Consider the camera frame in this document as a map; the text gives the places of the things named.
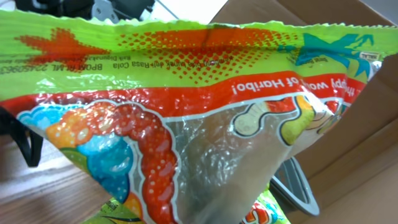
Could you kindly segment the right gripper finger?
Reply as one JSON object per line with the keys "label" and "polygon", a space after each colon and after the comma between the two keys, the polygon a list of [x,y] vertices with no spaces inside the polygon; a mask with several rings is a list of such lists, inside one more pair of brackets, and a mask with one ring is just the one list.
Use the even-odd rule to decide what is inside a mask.
{"label": "right gripper finger", "polygon": [[18,121],[1,107],[1,135],[9,135],[17,144],[28,167],[37,167],[42,152],[43,137]]}

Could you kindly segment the green Haribo worms bag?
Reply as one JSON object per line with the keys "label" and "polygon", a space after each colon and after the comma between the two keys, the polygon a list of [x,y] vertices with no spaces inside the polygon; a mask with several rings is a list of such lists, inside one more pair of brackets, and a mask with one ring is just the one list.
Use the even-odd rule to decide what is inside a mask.
{"label": "green Haribo worms bag", "polygon": [[1,107],[145,223],[285,223],[268,185],[351,106],[397,29],[1,12]]}

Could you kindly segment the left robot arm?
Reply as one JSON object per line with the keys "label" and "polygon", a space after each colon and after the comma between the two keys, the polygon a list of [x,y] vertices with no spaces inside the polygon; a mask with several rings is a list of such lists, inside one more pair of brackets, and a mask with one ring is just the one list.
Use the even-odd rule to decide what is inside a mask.
{"label": "left robot arm", "polygon": [[22,11],[49,14],[55,17],[80,17],[86,20],[147,19],[153,11],[154,0],[15,0]]}

